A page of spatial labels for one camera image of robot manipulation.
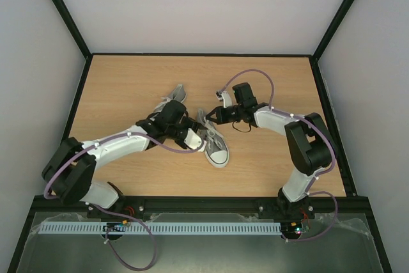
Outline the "grey sneaker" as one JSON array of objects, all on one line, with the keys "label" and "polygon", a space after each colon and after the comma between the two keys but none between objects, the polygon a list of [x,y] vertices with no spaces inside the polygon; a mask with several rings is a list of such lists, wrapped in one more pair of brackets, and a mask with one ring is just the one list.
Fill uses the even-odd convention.
[{"label": "grey sneaker", "polygon": [[183,84],[178,84],[170,94],[162,97],[162,101],[154,108],[153,112],[148,116],[148,119],[154,120],[159,112],[161,112],[166,104],[170,101],[175,100],[183,103],[187,98],[187,93]]}]

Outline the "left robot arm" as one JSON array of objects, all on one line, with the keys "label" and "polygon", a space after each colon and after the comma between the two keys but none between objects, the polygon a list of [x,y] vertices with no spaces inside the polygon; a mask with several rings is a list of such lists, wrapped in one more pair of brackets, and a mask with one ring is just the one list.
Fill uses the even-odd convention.
[{"label": "left robot arm", "polygon": [[201,151],[205,142],[200,132],[204,129],[189,117],[181,102],[171,100],[161,111],[117,134],[83,142],[74,137],[65,139],[42,171],[46,182],[43,196],[59,199],[64,205],[83,202],[109,209],[120,199],[120,191],[111,183],[95,180],[98,169],[155,146],[171,151],[164,144],[167,139],[179,146],[176,153]]}]

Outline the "grey sneaker sideways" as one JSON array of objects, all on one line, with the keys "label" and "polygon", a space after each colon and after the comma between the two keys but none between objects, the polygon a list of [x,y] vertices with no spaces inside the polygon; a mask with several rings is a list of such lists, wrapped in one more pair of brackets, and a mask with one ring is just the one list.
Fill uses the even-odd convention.
[{"label": "grey sneaker sideways", "polygon": [[200,135],[206,141],[204,154],[208,162],[216,168],[224,168],[229,162],[229,149],[224,136],[217,131],[215,125],[206,119],[203,109],[197,110],[196,120],[204,127]]}]

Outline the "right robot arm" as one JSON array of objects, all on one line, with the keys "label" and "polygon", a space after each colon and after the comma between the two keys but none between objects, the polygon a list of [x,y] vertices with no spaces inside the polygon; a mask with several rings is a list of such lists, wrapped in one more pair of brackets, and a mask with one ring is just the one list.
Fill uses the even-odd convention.
[{"label": "right robot arm", "polygon": [[218,125],[243,121],[250,128],[268,129],[286,137],[294,170],[279,190],[276,208],[283,216],[291,217],[302,207],[308,207],[307,197],[313,183],[335,167],[333,139],[318,113],[301,116],[258,103],[247,82],[233,86],[233,93],[235,105],[226,91],[218,92],[223,105],[205,118]]}]

